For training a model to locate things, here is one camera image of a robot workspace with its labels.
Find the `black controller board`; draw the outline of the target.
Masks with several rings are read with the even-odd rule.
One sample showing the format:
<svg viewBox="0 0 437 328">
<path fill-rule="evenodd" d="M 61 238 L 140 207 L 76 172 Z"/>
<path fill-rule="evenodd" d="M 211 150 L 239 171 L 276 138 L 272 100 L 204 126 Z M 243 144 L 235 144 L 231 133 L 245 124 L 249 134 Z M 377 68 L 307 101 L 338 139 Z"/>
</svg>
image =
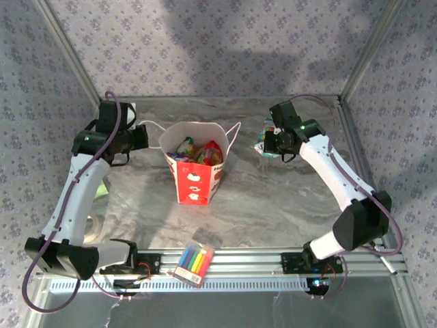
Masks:
<svg viewBox="0 0 437 328">
<path fill-rule="evenodd" d="M 306 291 L 306 293 L 310 297 L 323 298 L 327 294 L 331 284 L 332 282 L 328 278 L 307 278 L 308 291 Z"/>
<path fill-rule="evenodd" d="M 140 283 L 134 280 L 116 279 L 113 282 L 113 290 L 119 297 L 133 297 L 139 293 Z"/>
</svg>

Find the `Fox's cherry mint candy bag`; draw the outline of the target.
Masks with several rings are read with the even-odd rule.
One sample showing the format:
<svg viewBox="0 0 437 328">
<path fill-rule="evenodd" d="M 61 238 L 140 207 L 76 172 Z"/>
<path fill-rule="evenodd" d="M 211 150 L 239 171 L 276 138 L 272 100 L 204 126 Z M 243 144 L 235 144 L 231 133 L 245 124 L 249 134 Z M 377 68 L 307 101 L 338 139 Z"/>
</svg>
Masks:
<svg viewBox="0 0 437 328">
<path fill-rule="evenodd" d="M 273 132 L 274 137 L 279 136 L 279 129 L 277 129 L 275 127 L 272 118 L 267 117 L 264 120 L 262 131 L 259 134 L 259 137 L 257 138 L 257 143 L 253 146 L 253 148 L 255 149 L 255 151 L 257 151 L 262 156 L 272 158 L 272 159 L 277 158 L 277 157 L 281 156 L 281 151 L 278 150 L 277 148 L 274 150 L 274 152 L 265 152 L 264 151 L 264 140 L 266 137 L 266 131 Z"/>
</svg>

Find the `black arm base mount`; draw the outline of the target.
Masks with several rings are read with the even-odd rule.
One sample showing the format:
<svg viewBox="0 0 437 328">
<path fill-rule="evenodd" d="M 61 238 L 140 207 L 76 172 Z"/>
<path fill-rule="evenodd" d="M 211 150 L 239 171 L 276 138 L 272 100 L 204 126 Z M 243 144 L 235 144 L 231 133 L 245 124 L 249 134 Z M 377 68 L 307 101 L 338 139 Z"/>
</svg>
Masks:
<svg viewBox="0 0 437 328">
<path fill-rule="evenodd" d="M 134 253 L 123 264 L 113 264 L 100 269 L 102 275 L 155 275 L 160 271 L 161 254 Z"/>
<path fill-rule="evenodd" d="M 312 258 L 308 252 L 281 253 L 281 266 L 284 274 L 321 274 L 325 268 L 332 267 L 335 273 L 343 273 L 343 263 L 338 256 L 323 260 Z"/>
</svg>

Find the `aluminium extrusion mounting rail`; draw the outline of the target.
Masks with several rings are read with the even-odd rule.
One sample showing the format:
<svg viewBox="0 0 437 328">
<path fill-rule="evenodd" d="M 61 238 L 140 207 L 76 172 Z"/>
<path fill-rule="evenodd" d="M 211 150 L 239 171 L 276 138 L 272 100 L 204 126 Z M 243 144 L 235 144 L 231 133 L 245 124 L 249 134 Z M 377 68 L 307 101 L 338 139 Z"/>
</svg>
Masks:
<svg viewBox="0 0 437 328">
<path fill-rule="evenodd" d="M 160 268 L 155 277 L 170 276 L 184 250 L 143 249 L 140 255 L 159 254 Z M 216 277 L 269 277 L 280 276 L 282 272 L 281 254 L 300 253 L 299 248 L 255 247 L 217 249 L 206 274 L 207 278 Z M 376 255 L 364 250 L 356 250 L 344 255 L 348 273 L 358 276 L 386 276 L 390 274 L 387 265 Z"/>
</svg>

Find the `aluminium frame rail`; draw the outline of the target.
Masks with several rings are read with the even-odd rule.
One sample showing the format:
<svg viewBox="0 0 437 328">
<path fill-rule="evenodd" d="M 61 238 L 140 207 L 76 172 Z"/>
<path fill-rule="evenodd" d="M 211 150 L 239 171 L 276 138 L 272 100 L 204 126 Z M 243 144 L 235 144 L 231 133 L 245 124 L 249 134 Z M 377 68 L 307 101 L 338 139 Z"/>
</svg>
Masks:
<svg viewBox="0 0 437 328">
<path fill-rule="evenodd" d="M 374 186 L 375 183 L 371 177 L 371 174 L 369 173 L 369 163 L 367 162 L 365 155 L 361 152 L 361 141 L 358 133 L 356 132 L 356 127 L 350 114 L 350 108 L 346 102 L 342 101 L 340 96 L 337 97 L 337 102 L 339 121 L 341 122 L 343 131 L 345 133 L 345 139 L 352 153 L 352 162 L 355 167 L 355 172 L 358 174 L 358 177 L 365 181 L 368 185 L 374 189 L 377 189 Z M 398 246 L 399 238 L 403 240 L 403 237 L 401 236 L 401 230 L 398 223 L 391 215 L 389 219 L 389 230 L 382 237 L 384 248 L 382 248 L 381 251 L 388 252 L 389 248 L 395 249 Z"/>
</svg>

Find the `aluminium frame post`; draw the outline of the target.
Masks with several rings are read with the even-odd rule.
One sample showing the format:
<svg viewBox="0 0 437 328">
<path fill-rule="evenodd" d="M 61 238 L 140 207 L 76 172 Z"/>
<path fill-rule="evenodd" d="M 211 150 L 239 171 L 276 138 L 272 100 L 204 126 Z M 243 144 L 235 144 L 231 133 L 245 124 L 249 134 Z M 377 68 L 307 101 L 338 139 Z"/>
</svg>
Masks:
<svg viewBox="0 0 437 328">
<path fill-rule="evenodd" d="M 100 102 L 99 93 L 96 91 L 96 88 L 94 87 L 91 78 L 86 72 L 86 69 L 84 69 L 78 54 L 76 53 L 74 47 L 69 41 L 49 1 L 48 0 L 31 0 L 31 1 L 35 5 L 39 13 L 41 13 L 42 18 L 44 19 L 44 22 L 46 23 L 48 30 L 51 32 L 57 46 L 60 48 L 67 63 L 69 64 L 73 73 L 79 80 L 81 87 L 84 89 L 88 98 L 95 105 L 97 105 Z"/>
<path fill-rule="evenodd" d="M 406 0 L 388 0 L 386 2 L 339 95 L 341 104 L 351 99 L 405 2 Z"/>
</svg>

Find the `white red printed paper bag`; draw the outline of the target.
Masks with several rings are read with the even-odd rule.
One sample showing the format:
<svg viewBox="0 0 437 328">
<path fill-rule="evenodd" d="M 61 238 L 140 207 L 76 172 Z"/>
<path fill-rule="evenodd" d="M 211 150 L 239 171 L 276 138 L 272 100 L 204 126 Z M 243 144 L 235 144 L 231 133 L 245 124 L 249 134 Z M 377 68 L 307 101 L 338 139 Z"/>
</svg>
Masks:
<svg viewBox="0 0 437 328">
<path fill-rule="evenodd" d="M 180 204 L 207 205 L 219 187 L 224 173 L 227 155 L 236 140 L 241 123 L 237 122 L 228 131 L 215 122 L 178 122 L 168 128 L 162 126 L 158 138 L 158 149 L 164 154 L 175 182 Z M 191 137 L 195 153 L 209 141 L 215 141 L 223 153 L 220 165 L 207 166 L 197 163 L 183 163 L 170 159 L 167 153 L 176 153 L 178 146 Z"/>
</svg>

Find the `light green paper pad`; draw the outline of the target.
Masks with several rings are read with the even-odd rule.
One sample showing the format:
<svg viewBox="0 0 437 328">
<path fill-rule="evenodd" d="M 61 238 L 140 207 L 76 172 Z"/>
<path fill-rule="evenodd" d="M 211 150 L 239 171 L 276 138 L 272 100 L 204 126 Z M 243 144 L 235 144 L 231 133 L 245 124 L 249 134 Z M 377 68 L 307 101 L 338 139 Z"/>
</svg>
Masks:
<svg viewBox="0 0 437 328">
<path fill-rule="evenodd" d="M 109 194 L 109 188 L 107 186 L 107 179 L 104 178 L 99 184 L 96 194 L 94 196 L 94 200 L 99 200 L 103 197 L 106 197 Z"/>
</svg>

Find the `red fruit candy bag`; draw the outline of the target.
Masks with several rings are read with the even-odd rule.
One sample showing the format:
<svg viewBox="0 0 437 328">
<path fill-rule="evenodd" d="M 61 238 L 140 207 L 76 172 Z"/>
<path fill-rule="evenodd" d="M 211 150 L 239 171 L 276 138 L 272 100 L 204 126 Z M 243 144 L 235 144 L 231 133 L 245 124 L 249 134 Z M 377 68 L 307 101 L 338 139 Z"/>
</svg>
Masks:
<svg viewBox="0 0 437 328">
<path fill-rule="evenodd" d="M 220 165 L 223 162 L 223 153 L 215 141 L 209 141 L 195 153 L 193 162 L 207 166 Z"/>
</svg>

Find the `white black marker pen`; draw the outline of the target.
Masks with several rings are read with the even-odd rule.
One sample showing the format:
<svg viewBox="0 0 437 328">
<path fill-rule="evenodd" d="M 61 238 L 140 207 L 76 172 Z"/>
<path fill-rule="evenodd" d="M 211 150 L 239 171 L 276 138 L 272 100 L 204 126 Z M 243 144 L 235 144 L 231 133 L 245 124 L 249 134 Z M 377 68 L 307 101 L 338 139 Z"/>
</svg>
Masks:
<svg viewBox="0 0 437 328">
<path fill-rule="evenodd" d="M 392 265 L 392 263 L 385 256 L 380 256 L 380 260 L 385 265 L 385 267 L 389 270 L 391 275 L 397 275 L 397 269 Z"/>
</svg>

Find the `roll of clear tape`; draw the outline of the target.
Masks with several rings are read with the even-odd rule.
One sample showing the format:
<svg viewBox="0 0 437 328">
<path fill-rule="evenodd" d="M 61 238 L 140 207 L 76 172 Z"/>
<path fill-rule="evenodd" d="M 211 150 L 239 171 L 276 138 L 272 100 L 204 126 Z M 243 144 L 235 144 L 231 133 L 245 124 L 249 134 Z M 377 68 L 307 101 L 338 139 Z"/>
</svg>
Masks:
<svg viewBox="0 0 437 328">
<path fill-rule="evenodd" d="M 88 244 L 98 238 L 102 231 L 102 224 L 96 216 L 89 215 L 85 224 L 84 243 Z"/>
</svg>

